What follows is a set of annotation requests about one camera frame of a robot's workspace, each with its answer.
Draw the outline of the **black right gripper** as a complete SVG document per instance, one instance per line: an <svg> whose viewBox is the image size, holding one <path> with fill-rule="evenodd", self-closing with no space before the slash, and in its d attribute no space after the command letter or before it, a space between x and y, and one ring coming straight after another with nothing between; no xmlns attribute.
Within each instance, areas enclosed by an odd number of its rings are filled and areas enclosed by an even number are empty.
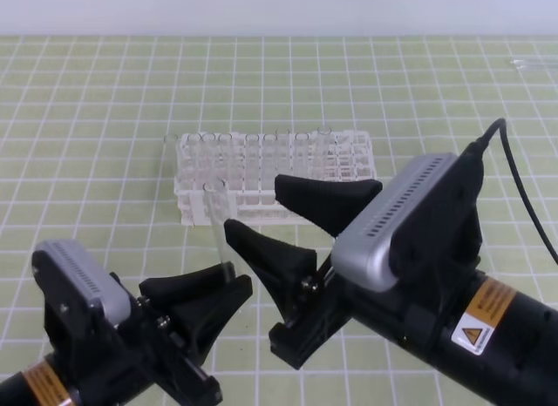
<svg viewBox="0 0 558 406"><path fill-rule="evenodd" d="M382 190L375 179L275 178L276 200L332 237ZM476 268L482 242L477 214L458 227L433 264L391 290L374 293L331 272L307 299L303 284L315 277L315 250L270 238L239 220L226 220L224 231L226 242L254 271L284 319L269 331L270 350L292 368L301 368L351 319L438 370L468 368L476 360L452 335L484 280Z"/></svg>

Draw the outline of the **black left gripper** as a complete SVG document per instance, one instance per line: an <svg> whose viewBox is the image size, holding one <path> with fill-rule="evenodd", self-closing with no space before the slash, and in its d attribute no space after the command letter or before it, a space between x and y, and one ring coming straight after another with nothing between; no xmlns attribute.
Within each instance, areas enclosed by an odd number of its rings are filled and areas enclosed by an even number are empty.
<svg viewBox="0 0 558 406"><path fill-rule="evenodd" d="M112 276L123 289L115 273ZM75 405L127 405L156 385L179 405L216 405L221 386L202 368L217 337L252 296L233 264L148 278L130 298L129 318L112 326L95 309L78 337L44 299L44 327L53 347L46 360Z"/></svg>

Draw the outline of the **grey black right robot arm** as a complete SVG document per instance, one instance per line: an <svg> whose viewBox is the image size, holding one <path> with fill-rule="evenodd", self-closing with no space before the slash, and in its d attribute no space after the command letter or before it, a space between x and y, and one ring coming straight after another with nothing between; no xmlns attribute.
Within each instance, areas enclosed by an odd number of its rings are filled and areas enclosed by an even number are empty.
<svg viewBox="0 0 558 406"><path fill-rule="evenodd" d="M318 264L313 250L225 222L282 316L271 351L300 368L356 320L491 403L556 404L557 313L478 269L478 189L472 176L277 177L277 200L334 245Z"/></svg>

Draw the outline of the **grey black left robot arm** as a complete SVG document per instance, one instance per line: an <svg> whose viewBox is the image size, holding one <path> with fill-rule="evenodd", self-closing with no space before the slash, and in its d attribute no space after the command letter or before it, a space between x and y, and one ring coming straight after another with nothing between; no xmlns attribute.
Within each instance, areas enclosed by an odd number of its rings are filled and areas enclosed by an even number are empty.
<svg viewBox="0 0 558 406"><path fill-rule="evenodd" d="M52 353L1 384L3 405L127 405L153 385L179 405L217 405L219 382L203 368L217 337L253 294L227 263L147 279L117 327L99 301L86 305L68 280L36 278Z"/></svg>

